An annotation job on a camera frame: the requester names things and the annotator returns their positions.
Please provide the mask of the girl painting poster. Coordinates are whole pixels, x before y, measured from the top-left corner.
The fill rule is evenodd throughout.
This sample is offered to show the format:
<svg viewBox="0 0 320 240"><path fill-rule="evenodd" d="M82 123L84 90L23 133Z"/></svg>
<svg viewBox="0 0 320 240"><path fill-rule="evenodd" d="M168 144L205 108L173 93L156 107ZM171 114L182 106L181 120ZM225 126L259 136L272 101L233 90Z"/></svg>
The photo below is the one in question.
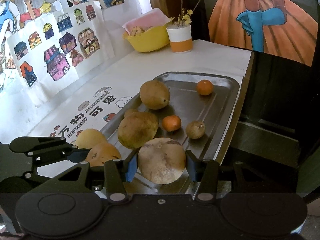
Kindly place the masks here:
<svg viewBox="0 0 320 240"><path fill-rule="evenodd" d="M310 66L318 23L293 0L217 0L208 29L214 43Z"/></svg>

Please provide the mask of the small brown passion fruit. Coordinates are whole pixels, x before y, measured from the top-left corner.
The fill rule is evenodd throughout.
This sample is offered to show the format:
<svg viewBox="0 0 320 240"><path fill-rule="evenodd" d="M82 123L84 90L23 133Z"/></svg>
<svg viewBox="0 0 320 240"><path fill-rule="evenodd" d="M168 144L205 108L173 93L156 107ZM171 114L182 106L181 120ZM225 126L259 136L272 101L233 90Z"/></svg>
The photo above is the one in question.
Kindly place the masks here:
<svg viewBox="0 0 320 240"><path fill-rule="evenodd" d="M190 139L200 139L205 134L205 124L202 121L192 121L185 128L185 132Z"/></svg>

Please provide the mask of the yellow plastic bowl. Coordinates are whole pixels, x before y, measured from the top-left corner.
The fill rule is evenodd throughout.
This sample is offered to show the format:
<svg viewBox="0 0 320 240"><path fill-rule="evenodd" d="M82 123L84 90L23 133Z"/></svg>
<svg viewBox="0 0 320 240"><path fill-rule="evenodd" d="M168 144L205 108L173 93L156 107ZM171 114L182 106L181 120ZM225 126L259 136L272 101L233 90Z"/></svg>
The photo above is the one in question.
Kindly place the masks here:
<svg viewBox="0 0 320 240"><path fill-rule="evenodd" d="M123 39L127 40L134 50L140 53L160 50L169 44L167 26L172 22L172 20L173 18L171 18L171 21L166 25L153 27L138 36L130 36L125 31L125 33L123 33Z"/></svg>

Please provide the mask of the green yellow pear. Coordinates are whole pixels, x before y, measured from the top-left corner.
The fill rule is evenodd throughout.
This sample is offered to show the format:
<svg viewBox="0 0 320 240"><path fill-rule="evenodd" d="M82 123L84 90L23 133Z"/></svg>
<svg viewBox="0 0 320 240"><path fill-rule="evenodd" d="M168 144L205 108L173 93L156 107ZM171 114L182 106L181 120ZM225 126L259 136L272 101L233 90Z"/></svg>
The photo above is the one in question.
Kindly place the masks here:
<svg viewBox="0 0 320 240"><path fill-rule="evenodd" d="M119 124L117 136L126 148L137 149L153 139L159 127L157 116L149 112L134 112Z"/></svg>

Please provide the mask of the yellow lemon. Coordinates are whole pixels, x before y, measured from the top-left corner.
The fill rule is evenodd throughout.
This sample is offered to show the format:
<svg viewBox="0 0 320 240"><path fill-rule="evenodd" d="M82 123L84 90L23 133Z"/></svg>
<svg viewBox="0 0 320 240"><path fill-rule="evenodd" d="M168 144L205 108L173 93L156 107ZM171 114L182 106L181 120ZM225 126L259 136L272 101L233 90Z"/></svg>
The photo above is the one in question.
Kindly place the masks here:
<svg viewBox="0 0 320 240"><path fill-rule="evenodd" d="M93 148L101 142L107 142L103 133L97 129L88 128L78 135L74 144L78 146L78 148Z"/></svg>

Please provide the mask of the small orange kumquat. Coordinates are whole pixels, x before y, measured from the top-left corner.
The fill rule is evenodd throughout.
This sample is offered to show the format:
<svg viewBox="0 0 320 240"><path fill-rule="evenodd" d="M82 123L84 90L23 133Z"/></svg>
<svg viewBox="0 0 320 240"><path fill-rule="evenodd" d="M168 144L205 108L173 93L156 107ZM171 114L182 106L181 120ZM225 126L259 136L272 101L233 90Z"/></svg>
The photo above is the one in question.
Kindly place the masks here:
<svg viewBox="0 0 320 240"><path fill-rule="evenodd" d="M180 129L182 125L181 119L177 115L166 116L162 120L162 127L167 132L173 132Z"/></svg>

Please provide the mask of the house drawings paper sheet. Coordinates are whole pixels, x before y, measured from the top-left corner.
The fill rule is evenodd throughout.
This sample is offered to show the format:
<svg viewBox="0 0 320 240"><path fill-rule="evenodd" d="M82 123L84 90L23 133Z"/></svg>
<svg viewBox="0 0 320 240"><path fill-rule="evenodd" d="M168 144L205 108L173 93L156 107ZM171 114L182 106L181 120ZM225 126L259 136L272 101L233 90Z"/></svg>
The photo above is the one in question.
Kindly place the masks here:
<svg viewBox="0 0 320 240"><path fill-rule="evenodd" d="M98 1L41 16L8 45L23 89L36 105L114 57Z"/></svg>

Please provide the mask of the white orange cup vase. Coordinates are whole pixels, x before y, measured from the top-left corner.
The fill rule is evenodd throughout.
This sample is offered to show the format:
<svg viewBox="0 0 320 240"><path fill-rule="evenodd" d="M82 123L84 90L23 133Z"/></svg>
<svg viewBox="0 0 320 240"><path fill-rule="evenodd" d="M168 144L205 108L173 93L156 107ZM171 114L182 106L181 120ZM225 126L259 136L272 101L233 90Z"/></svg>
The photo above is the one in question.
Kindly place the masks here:
<svg viewBox="0 0 320 240"><path fill-rule="evenodd" d="M191 25L177 26L168 25L167 33L169 36L170 47L175 53L185 53L193 49L191 36Z"/></svg>

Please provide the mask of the pink cloth in bowl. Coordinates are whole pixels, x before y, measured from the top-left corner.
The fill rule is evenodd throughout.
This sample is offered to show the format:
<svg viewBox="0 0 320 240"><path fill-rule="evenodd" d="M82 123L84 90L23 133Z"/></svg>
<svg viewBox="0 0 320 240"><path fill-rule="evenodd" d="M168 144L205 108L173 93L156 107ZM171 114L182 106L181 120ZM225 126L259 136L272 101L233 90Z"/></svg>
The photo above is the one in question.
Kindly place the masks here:
<svg viewBox="0 0 320 240"><path fill-rule="evenodd" d="M158 27L164 26L171 21L171 18L166 16L163 11L159 8L150 10L149 12L144 13L139 18L130 20L129 22L124 23L122 26L126 32L131 33L133 27Z"/></svg>

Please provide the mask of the small brown kiwi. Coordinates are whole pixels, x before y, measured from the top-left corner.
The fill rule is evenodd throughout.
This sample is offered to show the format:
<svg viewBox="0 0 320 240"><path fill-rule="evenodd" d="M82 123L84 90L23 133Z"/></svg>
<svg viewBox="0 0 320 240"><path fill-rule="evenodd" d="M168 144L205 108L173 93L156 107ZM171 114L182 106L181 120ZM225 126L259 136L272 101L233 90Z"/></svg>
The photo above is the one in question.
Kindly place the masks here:
<svg viewBox="0 0 320 240"><path fill-rule="evenodd" d="M124 117L128 117L129 115L131 115L132 113L138 112L137 109L128 109L125 113L124 113Z"/></svg>

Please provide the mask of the metal tray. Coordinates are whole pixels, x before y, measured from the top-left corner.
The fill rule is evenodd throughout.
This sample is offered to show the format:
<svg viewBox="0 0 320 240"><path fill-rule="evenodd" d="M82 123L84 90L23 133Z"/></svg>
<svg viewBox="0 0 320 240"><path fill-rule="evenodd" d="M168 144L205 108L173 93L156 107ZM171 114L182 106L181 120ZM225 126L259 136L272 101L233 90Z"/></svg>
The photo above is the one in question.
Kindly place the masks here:
<svg viewBox="0 0 320 240"><path fill-rule="evenodd" d="M152 112L159 119L159 129L156 137L168 137L179 142L185 150L204 160L218 160L219 147L223 142L229 119L240 89L239 83L231 78L214 74L168 72L155 78L163 82L170 90L170 101L167 107L160 110L150 110L141 101L139 92L133 97L102 129L109 143L116 146L125 159L132 150L125 148L117 137L117 129L128 109L135 108L140 112ZM201 80L209 80L214 85L214 91L208 96L200 96L196 85ZM182 121L182 127L168 133L162 128L162 119L169 115L177 115ZM204 122L206 132L200 139L192 140L185 133L186 126L200 120ZM175 194L194 195L200 183L192 182L186 169L175 182L167 185L157 185L145 179L140 170L132 182L124 183L125 190L138 194Z"/></svg>

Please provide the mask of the dull orange fruit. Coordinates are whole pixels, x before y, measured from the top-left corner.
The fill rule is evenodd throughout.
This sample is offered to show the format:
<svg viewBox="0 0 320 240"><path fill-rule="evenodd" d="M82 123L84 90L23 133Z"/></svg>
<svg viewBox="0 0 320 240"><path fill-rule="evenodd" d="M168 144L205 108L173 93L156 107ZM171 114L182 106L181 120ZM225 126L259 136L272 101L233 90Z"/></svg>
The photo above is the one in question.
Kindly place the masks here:
<svg viewBox="0 0 320 240"><path fill-rule="evenodd" d="M103 166L109 160L121 159L121 154L115 146L108 142L101 142L95 145L88 153L85 161L91 167Z"/></svg>

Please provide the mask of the tan round fruit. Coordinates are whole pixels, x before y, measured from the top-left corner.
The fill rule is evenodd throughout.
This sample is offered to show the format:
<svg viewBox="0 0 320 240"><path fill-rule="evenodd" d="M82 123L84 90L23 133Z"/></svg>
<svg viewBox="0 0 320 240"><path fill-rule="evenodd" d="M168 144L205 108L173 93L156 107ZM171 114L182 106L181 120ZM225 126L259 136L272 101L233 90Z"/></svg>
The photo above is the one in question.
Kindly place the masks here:
<svg viewBox="0 0 320 240"><path fill-rule="evenodd" d="M154 184L170 184L185 169L186 156L182 145L170 138L155 138L138 152L138 168L144 178Z"/></svg>

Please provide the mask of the walnuts in bowl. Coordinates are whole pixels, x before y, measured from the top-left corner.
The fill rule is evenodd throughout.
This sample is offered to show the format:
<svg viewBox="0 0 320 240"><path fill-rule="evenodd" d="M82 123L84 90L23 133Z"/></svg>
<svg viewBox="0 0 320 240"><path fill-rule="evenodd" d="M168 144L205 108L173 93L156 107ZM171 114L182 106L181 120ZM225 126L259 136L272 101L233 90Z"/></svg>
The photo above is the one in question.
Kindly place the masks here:
<svg viewBox="0 0 320 240"><path fill-rule="evenodd" d="M130 36L138 36L138 35L140 35L140 34L142 34L142 33L147 32L149 29L152 29L152 27L134 26L134 27L131 29L129 35L130 35Z"/></svg>

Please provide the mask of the large brown mango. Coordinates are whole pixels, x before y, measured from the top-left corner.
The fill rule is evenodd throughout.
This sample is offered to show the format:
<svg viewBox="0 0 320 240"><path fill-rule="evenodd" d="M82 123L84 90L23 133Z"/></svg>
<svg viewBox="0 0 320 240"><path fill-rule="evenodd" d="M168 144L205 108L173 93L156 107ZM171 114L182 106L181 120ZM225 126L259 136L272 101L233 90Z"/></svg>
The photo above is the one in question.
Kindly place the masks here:
<svg viewBox="0 0 320 240"><path fill-rule="evenodd" d="M140 99L146 107L158 110L166 107L170 101L168 87L161 81L150 80L143 83L140 87Z"/></svg>

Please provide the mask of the orange tangerine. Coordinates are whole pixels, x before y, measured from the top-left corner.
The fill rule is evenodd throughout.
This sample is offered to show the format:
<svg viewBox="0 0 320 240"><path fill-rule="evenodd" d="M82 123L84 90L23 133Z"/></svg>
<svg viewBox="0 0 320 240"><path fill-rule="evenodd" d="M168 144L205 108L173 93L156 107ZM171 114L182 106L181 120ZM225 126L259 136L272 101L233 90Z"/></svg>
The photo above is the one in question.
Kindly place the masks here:
<svg viewBox="0 0 320 240"><path fill-rule="evenodd" d="M196 90L198 94L207 96L212 94L214 86L209 80L201 80L197 83Z"/></svg>

